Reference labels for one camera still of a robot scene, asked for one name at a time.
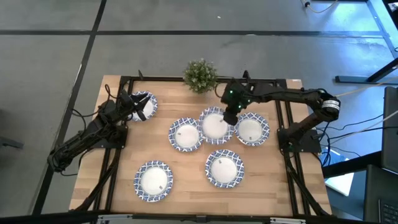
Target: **gray floor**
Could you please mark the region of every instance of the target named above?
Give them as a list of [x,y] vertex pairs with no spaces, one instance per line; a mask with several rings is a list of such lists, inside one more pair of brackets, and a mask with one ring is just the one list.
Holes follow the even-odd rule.
[[[379,0],[373,3],[396,42],[398,35],[383,5]],[[90,30],[99,4],[100,0],[2,0],[0,29]],[[327,5],[312,4],[317,9]],[[377,26],[363,3],[338,3],[314,14],[303,10],[299,0],[120,0],[108,1],[99,29],[355,31]],[[25,143],[23,150],[0,149],[0,217],[30,212],[87,40],[88,36],[0,35],[0,136]],[[93,111],[103,75],[137,75],[140,69],[145,76],[182,76],[187,62],[199,58],[213,61],[220,75],[240,77],[247,69],[252,77],[299,78],[306,88],[325,88],[333,94],[363,87],[336,84],[335,75],[370,75],[393,59],[385,41],[375,38],[97,36],[75,108]],[[331,126],[380,115],[383,89],[342,96],[340,118]],[[81,126],[73,118],[67,137]],[[329,131],[330,136],[343,133]],[[335,146],[360,155],[378,151],[381,131],[358,134]],[[76,170],[74,162],[66,172]],[[67,211],[74,183],[75,177],[55,174],[44,212]]]

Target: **wooden tabletop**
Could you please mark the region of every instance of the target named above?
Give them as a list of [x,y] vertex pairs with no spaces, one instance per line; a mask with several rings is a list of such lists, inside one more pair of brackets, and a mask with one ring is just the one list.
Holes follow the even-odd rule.
[[[117,93],[120,76],[105,75],[96,106],[106,101],[104,85]],[[287,80],[289,88],[301,88],[301,80]],[[222,93],[225,84],[220,84]],[[159,103],[153,118],[145,122],[127,123],[127,143],[122,150],[111,210],[123,213],[207,214],[207,215],[280,215],[290,216],[290,197],[284,160],[279,153],[276,130],[278,120],[275,102],[251,104],[243,113],[259,113],[269,122],[271,133],[265,143],[258,147],[245,146],[236,136],[226,144],[214,146],[203,142],[195,152],[182,153],[175,150],[168,139],[172,123],[182,117],[198,119],[209,106],[222,105],[214,92],[202,95],[192,93],[182,82],[134,82],[133,92],[146,90],[153,93]],[[285,127],[287,117],[281,103]],[[308,116],[304,104],[292,103],[294,121]],[[242,182],[233,189],[220,189],[205,176],[205,161],[210,153],[229,149],[238,153],[244,162]],[[324,210],[331,213],[326,187],[319,161],[310,153],[301,153],[305,183]],[[93,190],[100,175],[104,149],[87,153],[81,163],[73,191],[70,209],[79,206]],[[160,160],[173,172],[171,193],[160,202],[148,203],[134,191],[133,179],[141,165],[147,161]],[[104,208],[108,185],[102,194],[100,208]],[[300,191],[296,186],[298,209],[303,213]]]

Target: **white cable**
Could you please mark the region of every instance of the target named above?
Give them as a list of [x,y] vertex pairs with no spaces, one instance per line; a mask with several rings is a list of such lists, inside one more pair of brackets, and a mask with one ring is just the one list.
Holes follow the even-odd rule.
[[375,86],[383,85],[383,84],[386,84],[386,83],[388,83],[388,82],[390,82],[391,80],[394,80],[394,79],[396,79],[396,78],[398,78],[398,77],[390,78],[389,80],[387,80],[387,81],[385,81],[385,82],[378,83],[378,84],[373,85],[373,86],[367,86],[367,87],[359,88],[359,89],[357,89],[357,90],[353,90],[353,91],[349,91],[349,92],[346,92],[346,93],[342,93],[342,94],[336,95],[336,97],[344,96],[344,95],[349,95],[349,94],[352,94],[352,93],[356,93],[357,91],[365,90],[365,89],[367,89],[367,88],[372,88],[372,87],[375,87]]
[[325,12],[326,10],[328,10],[328,9],[330,9],[332,6],[334,6],[336,3],[337,3],[337,1],[338,0],[336,0],[336,1],[334,1],[329,7],[327,7],[326,9],[324,9],[324,10],[322,10],[322,11],[316,11],[316,10],[314,10],[312,7],[311,7],[311,5],[309,4],[309,5],[307,5],[307,6],[305,6],[305,7],[307,7],[307,8],[309,8],[311,11],[313,11],[314,13],[323,13],[323,12]]
[[338,142],[338,141],[340,141],[340,140],[342,140],[342,139],[344,139],[344,138],[347,138],[347,137],[350,137],[350,136],[352,136],[352,135],[354,135],[354,134],[358,134],[358,133],[361,133],[361,132],[366,131],[366,130],[368,130],[368,129],[371,129],[371,128],[373,128],[374,126],[380,124],[381,122],[387,121],[388,119],[390,119],[391,117],[393,117],[393,116],[394,116],[395,114],[397,114],[397,113],[398,113],[398,110],[395,111],[395,112],[393,112],[392,114],[390,114],[388,117],[384,118],[382,121],[379,121],[379,122],[377,122],[376,124],[370,125],[369,127],[365,128],[365,129],[362,129],[362,130],[360,130],[360,131],[356,131],[356,132],[354,132],[354,133],[352,133],[352,134],[343,136],[343,137],[337,139],[336,141],[334,141],[334,142],[332,142],[332,143],[330,143],[330,144],[332,145],[332,144],[334,144],[334,143],[336,143],[336,142]]

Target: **white plate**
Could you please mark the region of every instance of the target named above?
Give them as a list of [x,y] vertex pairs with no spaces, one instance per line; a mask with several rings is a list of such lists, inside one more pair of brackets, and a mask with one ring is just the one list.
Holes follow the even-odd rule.
[[[149,118],[153,117],[153,115],[155,115],[155,112],[157,111],[156,97],[148,91],[138,91],[137,93],[133,93],[133,95],[136,96],[136,95],[145,94],[145,93],[148,93],[148,96],[150,97],[150,99],[149,99],[148,103],[145,105],[142,112],[144,113],[145,117],[147,119],[149,119]],[[141,119],[140,119],[140,117],[138,117],[137,113],[133,113],[131,119],[133,121],[141,121]]]
[[173,173],[162,161],[149,161],[140,167],[134,178],[134,188],[139,198],[158,202],[165,198],[173,186]]
[[169,129],[169,141],[180,152],[192,152],[199,148],[203,138],[198,130],[198,121],[180,118]]
[[224,110],[219,107],[209,107],[201,112],[199,117],[199,132],[207,143],[224,144],[232,138],[234,126],[223,120]]
[[207,179],[214,186],[232,188],[243,179],[243,161],[235,152],[220,149],[212,152],[207,158],[205,172]]
[[259,146],[269,137],[269,125],[265,118],[256,113],[241,114],[235,125],[238,139],[247,146]]

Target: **green plant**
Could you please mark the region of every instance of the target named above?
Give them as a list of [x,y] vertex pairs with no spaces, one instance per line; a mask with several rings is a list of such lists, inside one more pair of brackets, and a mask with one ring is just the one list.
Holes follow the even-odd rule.
[[190,86],[194,93],[204,93],[213,90],[217,84],[217,70],[212,63],[203,58],[190,61],[184,71],[185,83]]

